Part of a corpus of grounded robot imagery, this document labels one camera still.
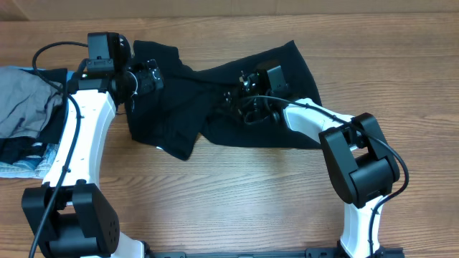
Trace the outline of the black t-shirt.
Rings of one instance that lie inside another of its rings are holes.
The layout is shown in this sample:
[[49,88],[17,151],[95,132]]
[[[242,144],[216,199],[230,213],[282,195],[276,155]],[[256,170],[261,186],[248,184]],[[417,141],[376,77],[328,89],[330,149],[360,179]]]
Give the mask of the black t-shirt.
[[247,148],[318,149],[319,143],[269,120],[248,125],[224,106],[224,94],[236,88],[242,72],[278,61],[294,95],[321,104],[308,66],[293,41],[208,70],[194,71],[176,47],[156,42],[133,43],[134,62],[154,59],[164,88],[135,95],[125,104],[132,139],[162,148],[175,158],[189,159],[198,135],[211,143]]

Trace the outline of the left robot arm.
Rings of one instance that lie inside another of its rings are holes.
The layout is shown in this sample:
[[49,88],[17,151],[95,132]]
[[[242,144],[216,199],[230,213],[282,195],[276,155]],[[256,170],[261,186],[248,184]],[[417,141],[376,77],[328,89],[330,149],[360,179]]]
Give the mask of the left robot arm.
[[33,232],[33,257],[152,257],[150,246],[124,234],[100,190],[106,135],[120,104],[163,86],[153,60],[131,64],[128,40],[115,32],[87,36],[88,56],[58,88],[65,125],[41,186],[25,189],[22,210]]

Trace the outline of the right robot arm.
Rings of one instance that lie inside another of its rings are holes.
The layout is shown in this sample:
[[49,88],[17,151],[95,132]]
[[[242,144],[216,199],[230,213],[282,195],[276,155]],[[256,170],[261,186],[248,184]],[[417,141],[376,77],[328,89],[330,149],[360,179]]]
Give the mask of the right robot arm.
[[270,118],[319,143],[334,191],[344,202],[344,228],[334,247],[307,248],[304,257],[403,257],[378,240],[383,205],[407,169],[376,118],[343,115],[293,94],[281,66],[242,74],[224,105],[245,124]]

